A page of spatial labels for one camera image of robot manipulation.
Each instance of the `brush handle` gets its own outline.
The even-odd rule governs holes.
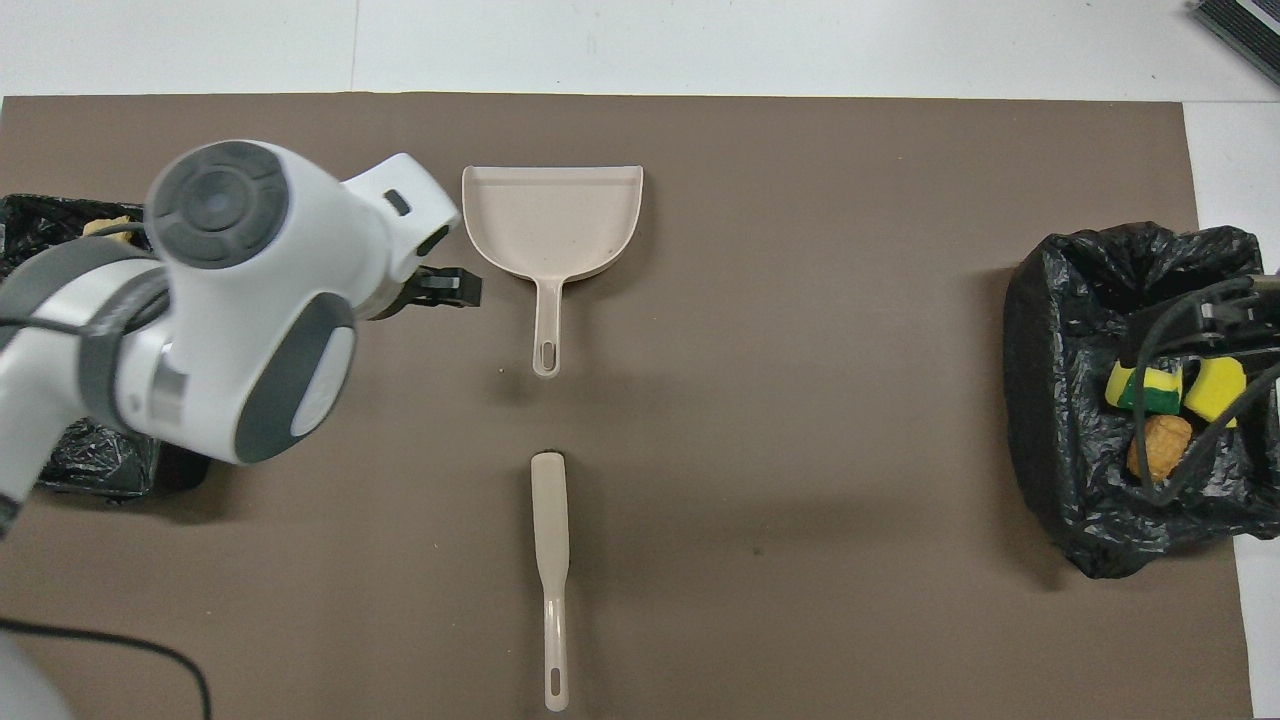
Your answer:
[[[559,374],[559,306],[563,282],[536,281],[538,314],[534,316],[534,372],[541,378]]]
[[[568,676],[564,650],[564,596],[543,598],[543,660],[547,680],[547,710],[568,707]]]

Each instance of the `brown paper mat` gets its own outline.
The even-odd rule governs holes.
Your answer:
[[[197,659],[220,717],[541,710],[529,457],[568,459],[568,717],[1249,714],[1229,543],[1091,582],[1014,484],[1009,268],[1044,234],[1196,227],[1176,105],[467,95],[15,97],[0,192],[141,200],[227,137],[348,177],[645,167],[639,233],[567,288],[463,232],[479,310],[361,328],[308,442],[142,507],[40,497],[0,607]],[[186,717],[161,660],[24,646],[86,717]]]

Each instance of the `white table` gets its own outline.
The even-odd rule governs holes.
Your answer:
[[[1178,101],[1201,224],[1257,233],[1270,270],[1280,259],[1280,87],[1183,0],[0,0],[0,97],[434,90]],[[1238,538],[1235,551],[1254,714],[1280,716],[1280,542]]]

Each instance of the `sponge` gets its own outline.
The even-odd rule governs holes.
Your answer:
[[[1183,401],[1183,369],[1166,373],[1147,368],[1143,378],[1147,398],[1147,413],[1162,415],[1176,415]],[[1119,361],[1111,366],[1111,377],[1107,378],[1107,402],[1121,409],[1133,409],[1133,368],[1125,368]]]
[[[90,234],[92,232],[106,229],[106,228],[109,228],[111,225],[120,225],[120,224],[132,223],[132,222],[133,222],[133,218],[129,218],[128,215],[120,215],[119,218],[113,218],[113,219],[109,219],[109,220],[90,220],[84,225],[84,231],[81,234]],[[109,237],[111,240],[115,240],[118,242],[123,242],[123,243],[128,245],[129,240],[133,238],[133,233],[132,232],[118,232],[118,233],[114,233],[114,234],[109,234],[106,237]]]
[[[1244,392],[1245,384],[1244,368],[1235,357],[1201,360],[1201,373],[1187,392],[1187,409],[1212,423]],[[1229,428],[1235,425],[1234,418],[1226,424]]]

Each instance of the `dustpan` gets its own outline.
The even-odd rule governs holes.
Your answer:
[[[644,169],[477,168],[462,173],[462,215],[480,255],[538,286],[534,373],[561,368],[564,283],[612,265],[640,217]]]

